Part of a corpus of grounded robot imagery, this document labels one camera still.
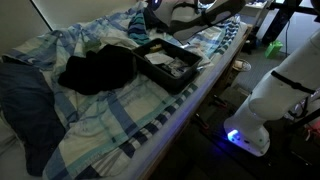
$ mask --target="blue light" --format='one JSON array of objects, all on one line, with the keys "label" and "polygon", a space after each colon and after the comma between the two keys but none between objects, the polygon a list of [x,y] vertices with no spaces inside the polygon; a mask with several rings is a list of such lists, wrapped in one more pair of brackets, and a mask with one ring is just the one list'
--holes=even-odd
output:
[{"label": "blue light", "polygon": [[236,134],[238,134],[238,130],[233,130],[233,131],[229,132],[229,133],[228,133],[228,139],[229,139],[229,141],[232,141],[233,136],[236,135]]}]

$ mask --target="bedsheet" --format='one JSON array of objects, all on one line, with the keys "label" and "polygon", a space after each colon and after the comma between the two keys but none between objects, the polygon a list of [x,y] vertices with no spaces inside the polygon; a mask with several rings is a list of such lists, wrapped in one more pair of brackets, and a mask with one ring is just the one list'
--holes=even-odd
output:
[{"label": "bedsheet", "polygon": [[[130,161],[134,150],[150,138],[188,95],[197,89],[195,84],[191,84],[183,93],[172,96],[142,74],[122,89],[100,92],[95,96],[82,96],[57,84],[59,74],[64,71],[71,55],[84,56],[86,51],[105,43],[101,42],[105,37],[126,39],[130,19],[143,7],[144,4],[140,2],[125,13],[53,31],[31,39],[5,54],[49,74],[47,82],[55,94],[55,109],[68,130],[46,166],[45,179],[74,179],[90,165],[99,175],[119,173],[128,164],[126,161]],[[222,24],[222,28],[215,28],[218,32],[227,32],[225,29],[229,26],[228,23],[236,24],[235,21],[228,21]],[[191,49],[194,47],[207,52],[201,44],[208,45],[210,41],[206,41],[206,35],[211,34],[202,33],[204,35],[199,36],[204,39],[195,39]],[[219,37],[212,45],[219,47],[219,38],[223,39],[225,36],[223,33],[216,35]],[[180,45],[168,35],[160,36]],[[227,47],[226,41],[218,53],[223,54]]]}]

